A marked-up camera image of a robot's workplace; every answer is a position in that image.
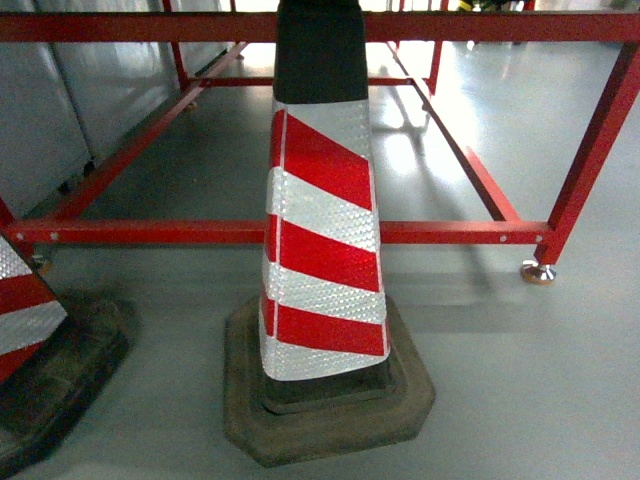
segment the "red and white striped traffic cone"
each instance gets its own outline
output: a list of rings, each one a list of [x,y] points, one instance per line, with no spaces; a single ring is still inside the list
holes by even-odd
[[[389,355],[367,100],[276,104],[269,172],[264,370],[341,374]]]
[[[127,350],[115,306],[65,303],[0,235],[0,478],[61,441]]]
[[[265,466],[408,440],[434,399],[384,294],[358,1],[281,0],[276,52],[263,292],[225,332],[225,433]]]
[[[67,318],[47,285],[0,237],[0,383]]]

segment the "red metal beam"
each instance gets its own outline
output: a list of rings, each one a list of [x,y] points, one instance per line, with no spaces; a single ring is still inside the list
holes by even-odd
[[[30,243],[262,243],[261,220],[22,220],[11,239]],[[536,244],[553,233],[544,222],[381,222],[385,244]]]
[[[171,0],[162,0],[162,8],[167,13],[173,12]],[[176,72],[178,73],[178,83],[180,84],[180,90],[184,92],[189,86],[189,74],[184,67],[182,52],[180,51],[180,43],[171,42],[171,51],[173,53],[173,61],[176,64]]]
[[[245,46],[246,43],[239,43],[233,47],[209,69],[207,76],[219,75],[235,60]],[[65,219],[80,215],[202,91],[203,88],[198,85],[190,86],[178,103],[165,113],[158,122],[148,127],[130,145],[105,160],[95,172],[78,185],[76,190],[65,197],[46,218]]]
[[[480,196],[480,199],[484,203],[487,210],[491,214],[491,218],[499,221],[518,221],[520,217],[516,212],[515,208],[509,202],[509,199],[502,192],[498,184],[495,182],[493,177],[489,171],[482,165],[482,162],[478,158],[478,156],[471,150],[470,147],[465,147],[462,149],[456,140],[453,138],[451,132],[447,129],[444,122],[434,109],[432,105],[431,94],[429,93],[429,87],[424,82],[422,78],[418,78],[411,74],[411,71],[402,63],[398,55],[398,51],[395,46],[388,42],[387,46],[389,50],[402,69],[402,71],[411,78],[413,82],[413,86],[416,89],[416,92],[424,102],[424,107],[431,115],[431,118],[436,122],[436,125],[442,132],[445,140],[451,147],[453,154],[460,162],[463,170],[467,174],[469,181],[475,188],[476,192]]]
[[[640,42],[617,12],[366,13],[367,41]],[[0,42],[275,42],[275,13],[5,13]]]
[[[618,55],[549,217],[557,235],[536,249],[541,264],[557,263],[639,91],[640,48],[627,44]]]
[[[206,79],[203,77],[193,77],[189,79],[190,82],[200,82],[200,86],[203,88],[212,87],[267,87],[273,85],[273,77],[218,77]],[[402,86],[413,85],[411,78],[402,77],[372,77],[369,78],[369,85],[371,86]]]

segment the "epoxy floor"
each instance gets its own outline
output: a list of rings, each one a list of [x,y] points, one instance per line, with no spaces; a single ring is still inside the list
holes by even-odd
[[[397,73],[382,47],[369,54],[374,73]],[[523,218],[550,211],[616,55],[600,43],[445,44],[445,116]],[[235,68],[272,61],[250,46]],[[415,93],[370,94],[381,217],[488,219]],[[87,216],[262,217],[271,101],[268,88],[206,92]],[[259,292],[259,246],[57,248],[50,284],[113,298],[135,345],[61,448],[16,478],[640,478],[638,103],[552,287],[520,279],[532,247],[383,247],[387,292],[437,390],[408,443],[265,470],[225,440],[223,323]]]

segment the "metal foot pad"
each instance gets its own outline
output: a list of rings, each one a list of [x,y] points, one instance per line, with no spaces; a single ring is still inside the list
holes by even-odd
[[[415,438],[435,399],[429,374],[400,314],[387,298],[395,388],[387,395],[285,415],[264,407],[258,299],[228,319],[225,331],[224,430],[265,467],[390,445]]]
[[[520,275],[528,283],[551,285],[556,278],[556,271],[551,265],[540,265],[534,260],[527,260],[522,262]]]
[[[0,386],[0,479],[60,443],[128,349],[115,305],[87,298],[61,302],[69,317]]]

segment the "metal leg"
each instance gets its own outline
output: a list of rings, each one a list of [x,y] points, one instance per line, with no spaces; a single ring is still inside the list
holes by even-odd
[[[541,265],[535,260],[522,262],[520,275],[525,282],[536,285],[551,285],[556,279],[556,271],[551,268],[551,265]]]

